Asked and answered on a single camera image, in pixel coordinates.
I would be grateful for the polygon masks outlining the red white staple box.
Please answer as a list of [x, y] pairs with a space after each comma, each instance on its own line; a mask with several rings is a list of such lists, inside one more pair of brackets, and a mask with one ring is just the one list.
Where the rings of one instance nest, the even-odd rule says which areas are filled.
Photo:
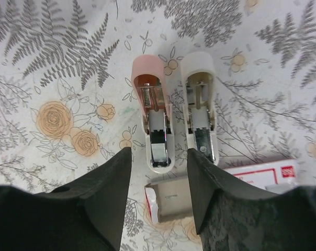
[[[285, 159], [261, 164], [226, 168], [238, 179], [273, 193], [281, 194], [298, 185], [299, 164]], [[187, 176], [157, 181], [144, 187], [146, 204], [153, 224], [193, 215]]]

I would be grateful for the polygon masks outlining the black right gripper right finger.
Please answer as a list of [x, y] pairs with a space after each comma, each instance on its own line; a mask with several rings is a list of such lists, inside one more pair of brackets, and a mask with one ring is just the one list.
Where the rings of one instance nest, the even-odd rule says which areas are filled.
[[187, 153], [196, 232], [203, 250], [316, 250], [316, 186], [276, 193]]

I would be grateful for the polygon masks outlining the pink small object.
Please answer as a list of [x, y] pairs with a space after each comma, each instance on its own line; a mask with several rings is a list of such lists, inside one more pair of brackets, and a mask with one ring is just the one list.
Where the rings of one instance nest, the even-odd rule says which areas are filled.
[[142, 112], [148, 167], [158, 174], [168, 173], [175, 163], [175, 134], [161, 59], [149, 54], [135, 58], [131, 85]]

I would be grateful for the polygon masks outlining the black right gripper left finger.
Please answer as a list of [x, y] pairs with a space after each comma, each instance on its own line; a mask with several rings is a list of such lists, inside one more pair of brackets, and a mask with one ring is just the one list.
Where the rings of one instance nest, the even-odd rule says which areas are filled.
[[131, 149], [46, 193], [0, 186], [0, 250], [119, 250]]

